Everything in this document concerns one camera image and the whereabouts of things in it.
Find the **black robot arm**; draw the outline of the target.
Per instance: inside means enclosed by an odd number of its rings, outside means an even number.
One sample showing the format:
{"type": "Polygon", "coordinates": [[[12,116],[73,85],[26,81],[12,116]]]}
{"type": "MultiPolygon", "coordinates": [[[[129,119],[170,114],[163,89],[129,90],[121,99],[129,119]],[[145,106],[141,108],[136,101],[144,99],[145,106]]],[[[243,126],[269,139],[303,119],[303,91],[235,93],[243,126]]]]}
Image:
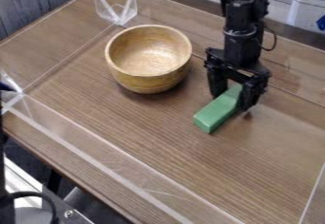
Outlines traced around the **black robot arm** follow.
{"type": "Polygon", "coordinates": [[[208,85],[216,98],[227,89],[227,81],[242,85],[236,109],[246,111],[254,106],[267,88],[270,70],[261,63],[262,51],[273,50],[262,46],[267,14],[267,0],[219,0],[223,26],[223,48],[206,49],[208,85]]]}

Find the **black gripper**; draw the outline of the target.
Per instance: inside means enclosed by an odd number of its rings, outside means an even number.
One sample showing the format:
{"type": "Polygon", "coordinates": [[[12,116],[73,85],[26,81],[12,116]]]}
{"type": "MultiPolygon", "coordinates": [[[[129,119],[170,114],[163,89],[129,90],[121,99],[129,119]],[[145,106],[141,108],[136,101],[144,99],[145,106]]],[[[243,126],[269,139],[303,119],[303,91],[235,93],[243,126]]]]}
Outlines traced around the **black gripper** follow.
{"type": "Polygon", "coordinates": [[[227,90],[227,80],[243,84],[238,106],[242,111],[246,111],[256,104],[261,94],[266,91],[267,81],[271,76],[270,70],[259,61],[252,62],[250,65],[235,65],[226,62],[223,50],[219,48],[208,47],[206,55],[204,68],[207,69],[212,97],[216,98],[227,90]]]}

